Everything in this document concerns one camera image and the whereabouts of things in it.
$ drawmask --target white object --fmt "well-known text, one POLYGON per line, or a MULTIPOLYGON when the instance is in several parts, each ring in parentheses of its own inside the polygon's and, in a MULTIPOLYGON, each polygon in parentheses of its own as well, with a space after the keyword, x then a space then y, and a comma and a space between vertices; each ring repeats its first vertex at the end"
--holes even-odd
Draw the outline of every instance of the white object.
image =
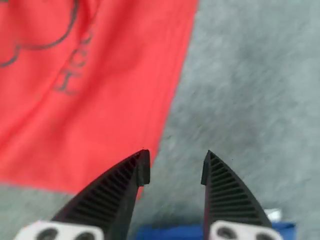
POLYGON ((210 227, 209 240, 283 240, 283 238, 269 227, 216 221, 210 227))
POLYGON ((271 222, 280 222, 282 219, 282 211, 279 208, 267 208, 264 212, 271 222))
POLYGON ((71 224, 57 221, 37 221, 22 228, 14 240, 41 240, 41 234, 54 235, 54 240, 76 240, 78 236, 89 234, 94 240, 104 240, 104 233, 99 227, 71 224))

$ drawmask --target blue object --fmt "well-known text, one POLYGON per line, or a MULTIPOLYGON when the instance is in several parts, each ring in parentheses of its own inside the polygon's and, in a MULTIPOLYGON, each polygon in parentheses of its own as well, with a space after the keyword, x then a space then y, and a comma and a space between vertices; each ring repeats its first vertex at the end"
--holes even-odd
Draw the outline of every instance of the blue object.
MULTIPOLYGON (((278 231, 284 240, 296 239, 296 225, 290 222, 272 223, 272 227, 278 231)), ((202 225, 177 226, 172 228, 142 227, 136 240, 203 240, 202 225)))

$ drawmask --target black line drawing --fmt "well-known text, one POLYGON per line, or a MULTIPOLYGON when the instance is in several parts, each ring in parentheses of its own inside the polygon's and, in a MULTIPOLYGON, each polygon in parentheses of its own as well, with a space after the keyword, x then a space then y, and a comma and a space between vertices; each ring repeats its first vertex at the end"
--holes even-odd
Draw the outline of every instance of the black line drawing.
POLYGON ((77 14, 79 11, 79 0, 73 0, 73 8, 71 10, 71 14, 70 14, 70 22, 67 26, 67 30, 65 32, 65 34, 63 34, 60 38, 58 38, 57 40, 48 43, 48 44, 43 44, 43 45, 32 45, 32 44, 19 44, 17 43, 14 47, 14 53, 13 56, 11 57, 11 59, 9 59, 8 61, 5 62, 0 62, 0 68, 5 68, 9 65, 11 65, 12 63, 14 63, 19 56, 19 52, 21 49, 26 49, 26 50, 43 50, 43 49, 48 49, 48 48, 52 48, 58 44, 60 44, 63 40, 65 40, 68 35, 70 34, 76 18, 77 18, 77 14))

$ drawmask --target ridged rubber pad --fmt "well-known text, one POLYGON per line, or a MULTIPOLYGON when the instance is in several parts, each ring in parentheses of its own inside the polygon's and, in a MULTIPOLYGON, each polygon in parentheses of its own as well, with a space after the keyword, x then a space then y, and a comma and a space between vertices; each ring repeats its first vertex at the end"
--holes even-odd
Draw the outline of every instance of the ridged rubber pad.
POLYGON ((268 217, 250 190, 211 151, 208 151, 203 163, 201 184, 205 185, 205 234, 208 234, 210 225, 217 220, 271 227, 268 217))
POLYGON ((99 176, 52 219, 100 227, 105 239, 127 237, 138 188, 150 182, 150 155, 141 150, 99 176))

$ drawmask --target red cloth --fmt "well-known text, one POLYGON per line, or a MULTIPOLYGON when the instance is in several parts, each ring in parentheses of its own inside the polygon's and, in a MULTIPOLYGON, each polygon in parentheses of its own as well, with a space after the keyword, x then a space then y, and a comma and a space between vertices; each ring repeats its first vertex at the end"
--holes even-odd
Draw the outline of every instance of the red cloth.
POLYGON ((76 193, 154 159, 196 0, 0 2, 0 181, 76 193))

